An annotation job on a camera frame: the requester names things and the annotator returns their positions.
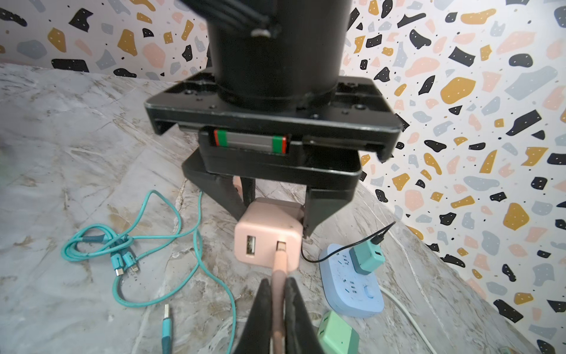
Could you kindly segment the teal plug adapter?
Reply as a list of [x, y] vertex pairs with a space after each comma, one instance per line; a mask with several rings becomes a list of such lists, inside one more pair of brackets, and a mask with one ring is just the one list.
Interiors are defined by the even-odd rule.
[[362, 275], [373, 273], [386, 262], [380, 244], [374, 244], [370, 240], [352, 247], [349, 254], [355, 271]]

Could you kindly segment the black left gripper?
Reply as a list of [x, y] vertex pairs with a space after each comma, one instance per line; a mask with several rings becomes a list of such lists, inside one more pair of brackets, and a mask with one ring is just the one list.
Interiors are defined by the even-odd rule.
[[[283, 112], [227, 103], [206, 70], [148, 99], [153, 130], [174, 125], [198, 135], [184, 177], [236, 221], [256, 198], [255, 178], [307, 186], [303, 237], [348, 205], [362, 174], [358, 152], [392, 155], [404, 128], [372, 81], [342, 77], [330, 100]], [[242, 194], [234, 186], [240, 176]]]

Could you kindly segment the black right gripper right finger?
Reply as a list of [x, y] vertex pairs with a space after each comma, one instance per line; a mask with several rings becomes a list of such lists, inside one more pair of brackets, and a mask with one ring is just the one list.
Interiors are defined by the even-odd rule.
[[293, 277], [287, 278], [284, 286], [284, 328], [286, 354], [324, 354]]

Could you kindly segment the pink plug adapter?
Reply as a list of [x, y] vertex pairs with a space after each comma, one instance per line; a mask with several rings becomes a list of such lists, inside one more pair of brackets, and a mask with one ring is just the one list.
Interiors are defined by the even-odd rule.
[[302, 205], [291, 201], [258, 198], [237, 222], [234, 254], [238, 261], [271, 268], [277, 247], [285, 245], [287, 271], [299, 267], [304, 227]]

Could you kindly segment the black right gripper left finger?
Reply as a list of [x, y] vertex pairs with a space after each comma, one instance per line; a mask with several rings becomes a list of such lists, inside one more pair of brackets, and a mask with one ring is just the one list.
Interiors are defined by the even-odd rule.
[[235, 354], [267, 354], [271, 350], [272, 291], [267, 278], [263, 279], [254, 298], [249, 317]]

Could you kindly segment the green plug adapter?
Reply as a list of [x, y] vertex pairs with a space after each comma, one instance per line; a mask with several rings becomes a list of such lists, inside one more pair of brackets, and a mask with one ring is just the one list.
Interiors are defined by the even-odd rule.
[[357, 354], [360, 336], [336, 312], [323, 315], [317, 330], [317, 338], [326, 354]]

